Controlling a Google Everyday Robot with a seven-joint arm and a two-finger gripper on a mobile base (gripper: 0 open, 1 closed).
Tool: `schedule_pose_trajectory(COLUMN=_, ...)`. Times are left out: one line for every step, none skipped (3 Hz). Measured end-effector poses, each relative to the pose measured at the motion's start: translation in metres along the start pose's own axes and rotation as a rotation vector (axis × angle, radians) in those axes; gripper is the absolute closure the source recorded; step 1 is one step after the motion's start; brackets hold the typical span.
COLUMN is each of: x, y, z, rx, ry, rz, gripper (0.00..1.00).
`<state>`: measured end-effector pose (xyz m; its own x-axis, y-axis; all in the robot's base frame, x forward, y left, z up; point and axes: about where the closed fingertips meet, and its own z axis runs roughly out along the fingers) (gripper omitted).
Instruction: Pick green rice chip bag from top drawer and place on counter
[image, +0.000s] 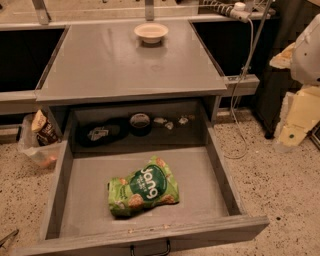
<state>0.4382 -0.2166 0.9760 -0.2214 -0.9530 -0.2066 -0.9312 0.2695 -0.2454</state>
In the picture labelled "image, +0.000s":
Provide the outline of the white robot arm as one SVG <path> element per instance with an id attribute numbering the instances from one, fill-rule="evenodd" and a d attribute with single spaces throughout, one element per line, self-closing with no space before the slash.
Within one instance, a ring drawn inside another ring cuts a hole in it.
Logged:
<path id="1" fill-rule="evenodd" d="M 320 14 L 269 65 L 289 69 L 292 79 L 302 84 L 277 139 L 283 146 L 298 146 L 320 121 Z"/>

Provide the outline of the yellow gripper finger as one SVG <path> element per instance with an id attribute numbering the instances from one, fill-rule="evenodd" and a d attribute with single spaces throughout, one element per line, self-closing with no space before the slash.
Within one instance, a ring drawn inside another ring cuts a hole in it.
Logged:
<path id="1" fill-rule="evenodd" d="M 288 45 L 282 52 L 270 60 L 269 65 L 278 69 L 290 69 L 294 48 L 294 43 Z"/>
<path id="2" fill-rule="evenodd" d="M 298 146 L 319 122 L 320 87 L 304 85 L 293 95 L 278 142 L 286 147 Z"/>

